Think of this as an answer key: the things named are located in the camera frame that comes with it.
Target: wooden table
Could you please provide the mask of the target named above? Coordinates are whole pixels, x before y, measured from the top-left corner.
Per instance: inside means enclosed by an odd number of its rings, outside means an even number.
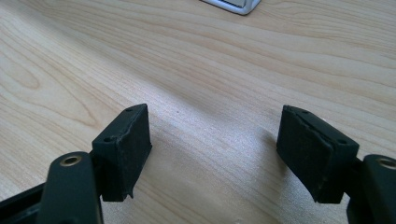
[[[347,223],[277,156],[282,105],[396,158],[394,0],[3,0],[0,32],[0,200],[141,103],[153,149],[106,223]]]

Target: table surface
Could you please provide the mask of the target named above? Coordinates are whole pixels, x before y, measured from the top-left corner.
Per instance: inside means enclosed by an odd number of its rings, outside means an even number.
[[[283,105],[396,158],[396,1],[0,2],[0,200],[146,103],[153,149],[106,223],[347,223],[276,154]]]

